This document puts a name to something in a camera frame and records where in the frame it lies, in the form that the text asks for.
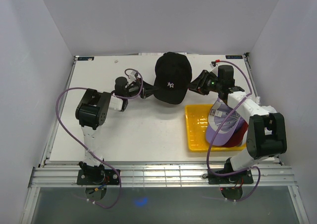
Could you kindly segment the black baseball cap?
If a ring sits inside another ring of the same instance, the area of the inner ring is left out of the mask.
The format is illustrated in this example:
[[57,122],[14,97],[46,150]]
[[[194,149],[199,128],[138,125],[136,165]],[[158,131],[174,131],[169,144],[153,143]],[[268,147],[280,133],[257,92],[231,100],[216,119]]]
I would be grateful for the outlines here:
[[192,80],[192,68],[185,55],[167,52],[155,65],[154,97],[162,102],[178,105],[184,100]]

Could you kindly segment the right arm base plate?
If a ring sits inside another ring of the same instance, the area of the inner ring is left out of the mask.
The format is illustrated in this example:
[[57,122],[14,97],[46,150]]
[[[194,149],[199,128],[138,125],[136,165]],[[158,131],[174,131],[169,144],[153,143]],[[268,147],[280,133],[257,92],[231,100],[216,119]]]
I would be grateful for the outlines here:
[[208,184],[253,184],[253,176],[250,170],[245,170],[238,174],[229,176],[218,176],[210,172],[202,175],[203,179],[208,180]]

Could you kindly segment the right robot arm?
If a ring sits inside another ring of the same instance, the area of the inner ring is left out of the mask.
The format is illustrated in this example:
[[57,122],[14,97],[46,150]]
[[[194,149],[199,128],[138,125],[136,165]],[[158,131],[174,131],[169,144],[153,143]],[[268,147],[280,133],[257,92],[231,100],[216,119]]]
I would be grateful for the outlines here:
[[201,95],[218,94],[208,117],[206,138],[210,148],[247,137],[246,148],[229,158],[223,170],[208,168],[210,174],[235,183],[259,160],[286,152],[285,120],[282,114],[259,106],[250,99],[251,92],[235,85],[234,63],[215,60],[213,66],[213,71],[203,70],[188,89]]

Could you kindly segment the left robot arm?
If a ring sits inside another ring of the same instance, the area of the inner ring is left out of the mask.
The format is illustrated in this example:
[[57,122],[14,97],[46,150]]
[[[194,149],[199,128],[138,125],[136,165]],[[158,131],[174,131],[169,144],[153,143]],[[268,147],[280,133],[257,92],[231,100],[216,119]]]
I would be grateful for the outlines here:
[[123,112],[128,105],[128,99],[138,96],[145,99],[158,89],[141,78],[118,77],[111,93],[86,90],[76,109],[75,117],[82,128],[85,146],[85,158],[79,166],[84,176],[92,183],[100,184],[105,179],[105,167],[102,157],[97,154],[100,149],[95,139],[106,120],[108,110]]

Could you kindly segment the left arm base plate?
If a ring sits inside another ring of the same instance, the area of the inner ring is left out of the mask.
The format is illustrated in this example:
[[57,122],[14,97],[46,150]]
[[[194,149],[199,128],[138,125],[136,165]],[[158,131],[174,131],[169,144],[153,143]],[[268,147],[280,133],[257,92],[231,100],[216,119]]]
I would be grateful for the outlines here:
[[88,173],[87,171],[79,170],[77,176],[77,185],[118,185],[118,174],[112,169],[101,170],[97,173]]

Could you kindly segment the purple baseball cap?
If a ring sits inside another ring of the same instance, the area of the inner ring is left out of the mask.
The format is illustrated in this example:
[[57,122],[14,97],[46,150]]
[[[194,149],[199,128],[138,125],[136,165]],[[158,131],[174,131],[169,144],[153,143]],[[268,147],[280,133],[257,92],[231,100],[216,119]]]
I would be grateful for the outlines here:
[[[208,116],[206,140],[209,143],[211,142],[215,132],[217,131],[221,123],[228,117],[231,111],[232,108],[228,107],[219,98],[215,101]],[[243,118],[237,112],[234,112],[228,117],[226,122],[221,127],[220,131],[215,137],[213,145],[223,146],[231,138],[233,133],[238,131],[243,123]]]

